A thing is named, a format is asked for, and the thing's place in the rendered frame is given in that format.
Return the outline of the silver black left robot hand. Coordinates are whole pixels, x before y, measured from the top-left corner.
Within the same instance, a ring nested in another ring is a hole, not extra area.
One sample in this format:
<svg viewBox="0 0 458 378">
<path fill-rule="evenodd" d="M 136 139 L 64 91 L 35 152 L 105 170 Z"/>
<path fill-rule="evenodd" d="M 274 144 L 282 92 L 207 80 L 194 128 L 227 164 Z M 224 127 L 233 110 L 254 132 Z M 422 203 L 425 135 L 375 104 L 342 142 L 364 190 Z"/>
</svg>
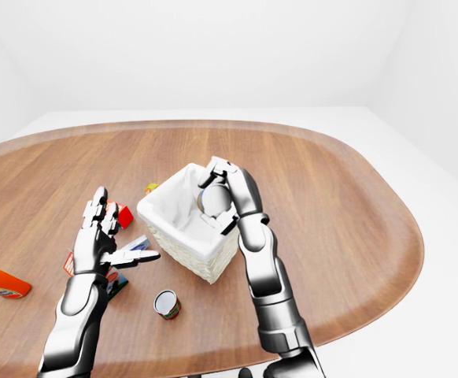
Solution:
<svg viewBox="0 0 458 378">
<path fill-rule="evenodd" d="M 100 186 L 87 202 L 73 248 L 75 274 L 97 272 L 104 276 L 111 266 L 130 268 L 161 257 L 155 250 L 119 250 L 116 247 L 118 206 L 109 205 L 107 200 L 108 191 Z"/>
</svg>

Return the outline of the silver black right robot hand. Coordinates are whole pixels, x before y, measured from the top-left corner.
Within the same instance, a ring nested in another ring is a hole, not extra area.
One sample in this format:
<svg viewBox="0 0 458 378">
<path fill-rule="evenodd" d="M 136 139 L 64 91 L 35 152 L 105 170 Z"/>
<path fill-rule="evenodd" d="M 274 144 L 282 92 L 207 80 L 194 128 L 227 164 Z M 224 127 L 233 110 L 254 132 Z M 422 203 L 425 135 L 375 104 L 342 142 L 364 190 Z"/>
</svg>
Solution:
<svg viewBox="0 0 458 378">
<path fill-rule="evenodd" d="M 238 228 L 246 249 L 260 250 L 265 244 L 263 227 L 269 216 L 264 213 L 257 184 L 244 168 L 213 156 L 198 181 L 201 193 L 198 205 L 210 217 L 218 217 L 232 206 L 238 214 Z"/>
</svg>

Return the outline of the white wicker basket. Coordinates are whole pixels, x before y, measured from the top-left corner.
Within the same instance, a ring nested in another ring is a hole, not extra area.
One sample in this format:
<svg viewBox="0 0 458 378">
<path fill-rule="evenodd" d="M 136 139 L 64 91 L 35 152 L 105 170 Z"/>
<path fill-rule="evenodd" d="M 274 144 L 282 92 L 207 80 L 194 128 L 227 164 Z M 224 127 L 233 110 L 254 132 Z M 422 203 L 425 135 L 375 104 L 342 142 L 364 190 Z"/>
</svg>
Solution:
<svg viewBox="0 0 458 378">
<path fill-rule="evenodd" d="M 160 247 L 181 265 L 213 284 L 238 250 L 234 206 L 210 217 L 198 206 L 204 168 L 190 163 L 137 205 Z"/>
</svg>

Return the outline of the red printed box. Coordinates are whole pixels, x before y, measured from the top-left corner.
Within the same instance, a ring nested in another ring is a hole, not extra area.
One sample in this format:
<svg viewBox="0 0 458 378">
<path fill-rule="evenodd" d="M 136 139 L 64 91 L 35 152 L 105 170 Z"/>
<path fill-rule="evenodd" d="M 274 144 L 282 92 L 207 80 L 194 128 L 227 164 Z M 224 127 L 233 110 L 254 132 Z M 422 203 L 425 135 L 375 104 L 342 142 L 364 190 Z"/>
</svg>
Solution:
<svg viewBox="0 0 458 378">
<path fill-rule="evenodd" d="M 112 211 L 113 208 L 118 209 L 117 216 L 114 216 L 115 212 Z M 110 215 L 112 220 L 117 221 L 117 224 L 121 229 L 127 228 L 130 225 L 130 223 L 134 220 L 134 217 L 131 211 L 128 209 L 128 207 L 119 202 L 107 201 L 105 211 L 107 215 Z"/>
</svg>

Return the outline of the blue and white flat box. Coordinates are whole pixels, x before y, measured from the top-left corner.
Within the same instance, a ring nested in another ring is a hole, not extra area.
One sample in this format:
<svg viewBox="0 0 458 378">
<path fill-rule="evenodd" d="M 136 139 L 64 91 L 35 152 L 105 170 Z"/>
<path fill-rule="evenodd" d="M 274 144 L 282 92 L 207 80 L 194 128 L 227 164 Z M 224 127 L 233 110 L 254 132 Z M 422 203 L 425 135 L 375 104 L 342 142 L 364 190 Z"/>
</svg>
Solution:
<svg viewBox="0 0 458 378">
<path fill-rule="evenodd" d="M 150 241 L 146 235 L 141 235 L 125 246 L 119 247 L 119 250 L 146 250 L 150 247 Z"/>
</svg>

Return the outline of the red and green printed carton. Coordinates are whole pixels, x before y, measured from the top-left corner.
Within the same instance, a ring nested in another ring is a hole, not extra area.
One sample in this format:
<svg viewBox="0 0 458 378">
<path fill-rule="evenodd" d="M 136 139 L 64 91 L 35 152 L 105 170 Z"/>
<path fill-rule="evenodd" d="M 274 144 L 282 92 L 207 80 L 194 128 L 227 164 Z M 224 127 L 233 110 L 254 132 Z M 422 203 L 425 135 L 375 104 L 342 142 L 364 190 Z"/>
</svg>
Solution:
<svg viewBox="0 0 458 378">
<path fill-rule="evenodd" d="M 74 276 L 74 256 L 71 250 L 69 251 L 63 268 L 71 277 Z M 124 276 L 124 274 L 113 266 L 109 267 L 105 277 L 108 280 L 106 292 L 109 300 L 114 298 L 117 293 L 128 284 L 128 279 Z"/>
</svg>

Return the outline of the red and green tin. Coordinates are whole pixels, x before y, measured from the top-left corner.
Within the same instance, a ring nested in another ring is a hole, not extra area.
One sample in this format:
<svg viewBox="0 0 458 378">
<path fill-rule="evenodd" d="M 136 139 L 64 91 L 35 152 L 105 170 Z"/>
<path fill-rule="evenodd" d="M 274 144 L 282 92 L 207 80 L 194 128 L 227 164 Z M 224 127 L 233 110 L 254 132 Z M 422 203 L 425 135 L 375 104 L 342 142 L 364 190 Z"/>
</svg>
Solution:
<svg viewBox="0 0 458 378">
<path fill-rule="evenodd" d="M 173 290 L 163 290 L 153 301 L 153 308 L 163 319 L 175 319 L 182 308 L 182 304 Z"/>
</svg>

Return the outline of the orange bottle with white cap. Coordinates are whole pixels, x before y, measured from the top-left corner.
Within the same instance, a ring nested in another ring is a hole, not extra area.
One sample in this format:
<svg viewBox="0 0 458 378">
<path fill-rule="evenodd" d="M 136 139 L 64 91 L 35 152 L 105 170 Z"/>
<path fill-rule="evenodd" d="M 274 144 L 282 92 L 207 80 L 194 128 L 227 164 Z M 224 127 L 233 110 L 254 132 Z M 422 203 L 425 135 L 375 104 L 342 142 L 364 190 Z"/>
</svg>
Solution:
<svg viewBox="0 0 458 378">
<path fill-rule="evenodd" d="M 29 293 L 31 285 L 0 270 L 0 296 L 7 299 L 22 298 Z"/>
</svg>

